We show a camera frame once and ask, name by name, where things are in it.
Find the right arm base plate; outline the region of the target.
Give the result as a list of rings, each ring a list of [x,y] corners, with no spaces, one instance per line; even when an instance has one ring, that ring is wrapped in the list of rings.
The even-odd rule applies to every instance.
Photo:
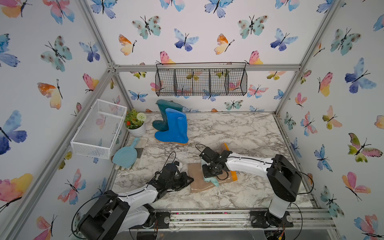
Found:
[[[276,228],[293,228],[293,218],[288,211],[285,212],[282,218],[278,218],[271,214],[268,210],[265,211],[250,211],[250,221],[253,228],[267,229],[269,227]]]

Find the teal green rubber boot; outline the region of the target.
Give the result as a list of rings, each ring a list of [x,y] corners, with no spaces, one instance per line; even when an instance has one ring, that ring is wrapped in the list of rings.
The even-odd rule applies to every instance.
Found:
[[[153,127],[160,132],[168,131],[169,126],[168,126],[168,117],[167,117],[166,109],[174,109],[179,112],[182,112],[183,106],[181,104],[178,104],[172,101],[167,101],[167,100],[157,100],[157,105],[159,107],[159,110],[163,119],[153,121]]]

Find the beige rubber boot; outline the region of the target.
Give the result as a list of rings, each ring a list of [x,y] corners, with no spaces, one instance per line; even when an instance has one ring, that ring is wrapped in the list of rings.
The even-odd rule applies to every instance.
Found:
[[[209,165],[201,160],[201,163],[188,164],[188,173],[194,181],[191,183],[191,193],[199,193],[214,187],[218,187],[220,184],[228,184],[238,180],[236,172],[224,170],[221,171],[221,174],[214,173],[213,176],[207,177],[204,173],[212,173],[208,169]]]

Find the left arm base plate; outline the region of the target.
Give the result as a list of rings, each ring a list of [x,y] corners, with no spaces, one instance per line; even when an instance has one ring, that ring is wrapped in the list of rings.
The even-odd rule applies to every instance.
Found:
[[[171,221],[170,212],[139,212],[130,217],[129,229],[168,229]]]

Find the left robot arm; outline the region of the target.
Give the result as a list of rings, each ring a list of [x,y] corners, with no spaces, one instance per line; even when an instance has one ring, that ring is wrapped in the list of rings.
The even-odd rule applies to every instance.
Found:
[[[81,240],[113,240],[131,228],[155,229],[162,225],[152,203],[167,193],[188,187],[194,178],[180,172],[179,162],[165,164],[143,187],[116,194],[109,190],[96,197],[95,204],[77,224]]]

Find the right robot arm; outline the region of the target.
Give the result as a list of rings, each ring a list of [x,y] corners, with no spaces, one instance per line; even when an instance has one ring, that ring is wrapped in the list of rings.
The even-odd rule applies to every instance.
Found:
[[[282,219],[291,203],[295,202],[302,182],[302,174],[283,155],[273,158],[243,156],[232,151],[221,153],[205,147],[200,158],[205,178],[216,177],[223,172],[244,172],[269,180],[274,197],[269,206],[269,215]]]

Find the mint green fluffy cloth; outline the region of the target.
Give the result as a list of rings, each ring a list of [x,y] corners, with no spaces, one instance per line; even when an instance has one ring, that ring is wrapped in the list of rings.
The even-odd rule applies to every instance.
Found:
[[[201,166],[206,165],[207,163],[204,160],[201,160]],[[205,178],[203,174],[203,180],[206,183],[212,183],[215,187],[218,187],[220,185],[219,180],[216,177],[210,177],[210,178]]]

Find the blue rubber boot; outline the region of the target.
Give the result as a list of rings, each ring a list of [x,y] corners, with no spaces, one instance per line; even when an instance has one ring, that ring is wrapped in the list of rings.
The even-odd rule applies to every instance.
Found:
[[[186,145],[189,141],[186,114],[174,109],[166,109],[166,113],[168,117],[169,130],[165,132],[156,132],[156,140],[163,143]]]

